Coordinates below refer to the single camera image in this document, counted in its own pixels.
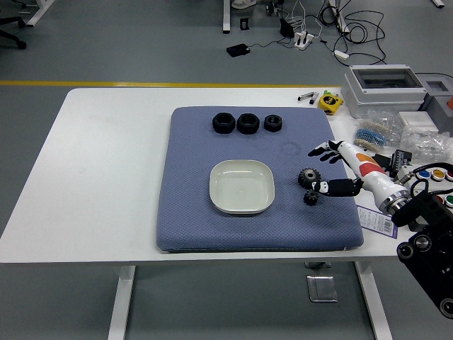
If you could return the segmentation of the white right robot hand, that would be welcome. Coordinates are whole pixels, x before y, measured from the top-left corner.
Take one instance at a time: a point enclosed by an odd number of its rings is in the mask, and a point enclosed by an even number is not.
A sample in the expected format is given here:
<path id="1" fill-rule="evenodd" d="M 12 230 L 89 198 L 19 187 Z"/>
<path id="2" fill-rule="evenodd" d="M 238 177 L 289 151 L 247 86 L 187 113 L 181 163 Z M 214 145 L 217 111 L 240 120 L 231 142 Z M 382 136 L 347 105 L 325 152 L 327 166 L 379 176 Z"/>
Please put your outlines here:
<path id="1" fill-rule="evenodd" d="M 374 203 L 384 214 L 390 214 L 390 207 L 403 198 L 409 198 L 406 187 L 394 183 L 378 163 L 359 147 L 344 141 L 329 140 L 308 153 L 309 157 L 320 156 L 322 162 L 331 164 L 343 160 L 362 183 L 362 188 L 373 194 Z"/>

